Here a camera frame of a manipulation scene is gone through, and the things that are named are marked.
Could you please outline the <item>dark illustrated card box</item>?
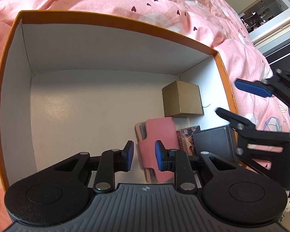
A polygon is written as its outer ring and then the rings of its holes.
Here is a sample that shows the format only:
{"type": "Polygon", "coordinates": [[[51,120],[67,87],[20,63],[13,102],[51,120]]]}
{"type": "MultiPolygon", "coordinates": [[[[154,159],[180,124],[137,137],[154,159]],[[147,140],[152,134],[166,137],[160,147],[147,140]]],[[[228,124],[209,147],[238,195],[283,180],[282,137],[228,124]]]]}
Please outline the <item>dark illustrated card box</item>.
{"type": "Polygon", "coordinates": [[[180,145],[180,150],[185,151],[188,156],[196,156],[193,135],[199,131],[199,126],[184,128],[177,131],[177,139],[180,145]]]}

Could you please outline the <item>dark grey box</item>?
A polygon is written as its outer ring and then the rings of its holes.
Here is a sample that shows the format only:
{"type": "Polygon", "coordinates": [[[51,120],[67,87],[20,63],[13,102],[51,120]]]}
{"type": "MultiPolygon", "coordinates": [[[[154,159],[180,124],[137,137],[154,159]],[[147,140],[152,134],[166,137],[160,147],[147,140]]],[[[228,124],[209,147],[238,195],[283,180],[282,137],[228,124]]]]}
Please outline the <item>dark grey box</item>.
{"type": "Polygon", "coordinates": [[[229,125],[196,132],[193,135],[193,142],[196,154],[207,151],[230,162],[238,162],[235,155],[237,148],[235,132],[229,125]]]}

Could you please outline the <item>pink card holder case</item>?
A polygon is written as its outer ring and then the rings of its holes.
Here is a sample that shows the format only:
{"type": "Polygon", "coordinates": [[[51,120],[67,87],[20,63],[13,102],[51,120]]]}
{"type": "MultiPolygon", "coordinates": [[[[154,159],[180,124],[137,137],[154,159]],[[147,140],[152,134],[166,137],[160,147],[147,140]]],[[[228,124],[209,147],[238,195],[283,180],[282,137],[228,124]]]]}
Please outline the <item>pink card holder case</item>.
{"type": "Polygon", "coordinates": [[[174,177],[172,172],[161,172],[155,156],[155,142],[162,141],[167,149],[179,149],[177,129],[173,118],[149,119],[135,125],[138,141],[138,153],[144,170],[146,181],[153,183],[166,183],[174,177]]]}

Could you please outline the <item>small brown cardboard box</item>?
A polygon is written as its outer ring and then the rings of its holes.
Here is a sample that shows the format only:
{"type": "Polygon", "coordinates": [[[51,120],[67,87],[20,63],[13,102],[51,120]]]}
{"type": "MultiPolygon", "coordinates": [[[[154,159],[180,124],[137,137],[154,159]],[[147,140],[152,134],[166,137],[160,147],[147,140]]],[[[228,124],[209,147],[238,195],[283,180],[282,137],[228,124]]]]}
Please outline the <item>small brown cardboard box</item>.
{"type": "Polygon", "coordinates": [[[198,85],[176,80],[162,89],[165,117],[191,117],[204,114],[198,85]]]}

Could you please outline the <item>white shelf unit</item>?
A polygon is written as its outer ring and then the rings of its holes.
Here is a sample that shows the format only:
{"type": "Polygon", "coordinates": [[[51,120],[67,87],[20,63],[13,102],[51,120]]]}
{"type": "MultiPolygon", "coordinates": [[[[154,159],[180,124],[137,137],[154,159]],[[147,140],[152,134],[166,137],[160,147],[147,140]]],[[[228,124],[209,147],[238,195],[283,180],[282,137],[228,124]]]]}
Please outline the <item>white shelf unit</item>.
{"type": "Polygon", "coordinates": [[[240,17],[272,71],[290,72],[290,0],[260,0],[240,17]]]}

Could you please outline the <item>orange cardboard storage box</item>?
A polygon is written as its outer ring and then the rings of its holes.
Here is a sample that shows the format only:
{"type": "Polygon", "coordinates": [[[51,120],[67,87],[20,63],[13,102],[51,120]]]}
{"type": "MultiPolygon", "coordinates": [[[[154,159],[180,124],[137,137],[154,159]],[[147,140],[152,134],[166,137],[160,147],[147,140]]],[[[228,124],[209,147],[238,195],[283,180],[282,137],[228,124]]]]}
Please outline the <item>orange cardboard storage box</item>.
{"type": "Polygon", "coordinates": [[[177,128],[219,127],[236,113],[216,50],[165,28],[111,15],[24,10],[0,61],[0,179],[4,189],[78,152],[135,140],[135,124],[164,115],[162,89],[200,88],[203,114],[177,128]]]}

